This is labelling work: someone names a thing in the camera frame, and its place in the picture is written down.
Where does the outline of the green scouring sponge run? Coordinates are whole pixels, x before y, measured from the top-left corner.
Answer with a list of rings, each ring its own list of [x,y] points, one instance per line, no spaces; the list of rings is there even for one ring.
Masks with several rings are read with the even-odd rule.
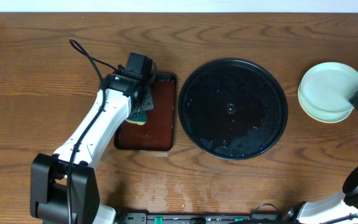
[[[147,121],[146,112],[131,114],[126,121],[132,124],[144,125]]]

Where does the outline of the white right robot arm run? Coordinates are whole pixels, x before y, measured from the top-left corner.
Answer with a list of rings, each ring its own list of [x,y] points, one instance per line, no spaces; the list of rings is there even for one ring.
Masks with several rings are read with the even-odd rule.
[[[349,104],[358,111],[358,86],[343,84],[316,87],[310,98],[317,94],[329,105]],[[337,194],[316,202],[302,202],[282,218],[288,223],[358,223],[358,166],[345,180]]]

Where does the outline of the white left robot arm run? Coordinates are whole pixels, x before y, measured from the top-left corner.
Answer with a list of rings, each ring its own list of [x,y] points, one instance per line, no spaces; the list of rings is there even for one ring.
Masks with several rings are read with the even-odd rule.
[[[130,114],[153,109],[150,83],[109,74],[94,105],[69,139],[31,164],[30,214],[44,223],[113,223],[116,210],[100,202],[95,170]]]

